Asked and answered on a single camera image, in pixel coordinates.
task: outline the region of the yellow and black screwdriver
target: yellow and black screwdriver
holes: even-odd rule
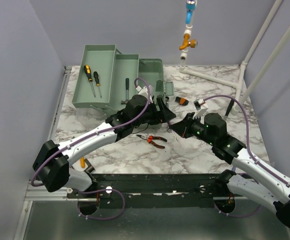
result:
[[[95,71],[93,73],[93,75],[94,75],[94,78],[95,78],[96,86],[98,87],[99,95],[100,95],[100,97],[102,97],[101,84],[100,84],[100,76],[99,76],[99,74],[98,74],[97,71]]]
[[[96,94],[95,94],[94,87],[93,87],[93,84],[92,84],[93,79],[92,79],[91,68],[87,64],[84,66],[84,72],[85,72],[85,74],[87,76],[88,81],[90,82],[91,89],[93,91],[94,97],[96,98]]]

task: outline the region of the blue valve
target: blue valve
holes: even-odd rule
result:
[[[187,0],[186,1],[186,9],[187,9],[187,15],[186,15],[186,24],[190,24],[193,11],[196,8],[196,0]]]

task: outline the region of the gray wall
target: gray wall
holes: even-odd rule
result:
[[[63,73],[28,0],[0,0],[0,240],[13,239]]]
[[[64,65],[80,65],[84,45],[179,64],[185,0],[30,0]],[[199,0],[188,64],[240,64],[275,0]]]
[[[256,76],[289,25],[290,1],[283,1],[247,66],[247,84]],[[290,41],[252,93],[251,100],[271,162],[290,176]]]

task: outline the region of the marble countertop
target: marble countertop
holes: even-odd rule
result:
[[[237,82],[240,69],[235,66],[189,66],[190,69],[212,75],[228,81]],[[78,79],[80,67],[74,66],[68,82],[64,103],[61,109],[55,142],[63,142],[86,133],[104,122],[105,116],[92,110],[76,109],[72,98]],[[229,86],[211,82],[199,77],[183,74],[178,66],[164,66],[164,77],[174,82],[174,96],[170,97],[169,108],[176,114],[172,123],[183,119],[188,112],[194,112],[193,101],[217,94],[235,95],[235,90]],[[188,99],[187,106],[180,106],[175,97]],[[209,100],[209,113],[225,114],[229,103],[227,98]],[[266,162],[269,161],[263,138],[258,126],[257,118],[250,101],[245,104],[249,118],[251,150]],[[230,134],[246,143],[246,124],[242,113],[229,115],[227,130]],[[86,158],[95,167],[94,173],[99,174],[201,174],[221,173],[232,166],[219,160],[213,155],[211,146],[196,138],[178,138],[175,140],[172,133],[167,132],[167,125],[160,129],[147,129],[143,135],[161,136],[168,140],[162,143],[166,148],[159,149],[145,140],[130,135],[114,144],[106,145],[91,152]]]

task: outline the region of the pliers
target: pliers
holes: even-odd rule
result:
[[[158,145],[157,143],[153,142],[153,140],[162,140],[164,142],[167,143],[167,140],[161,136],[152,136],[150,135],[149,137],[143,136],[143,135],[136,135],[137,137],[140,137],[141,139],[147,140],[147,142],[149,144],[152,144],[154,147],[158,148],[158,149],[164,149],[164,146]]]

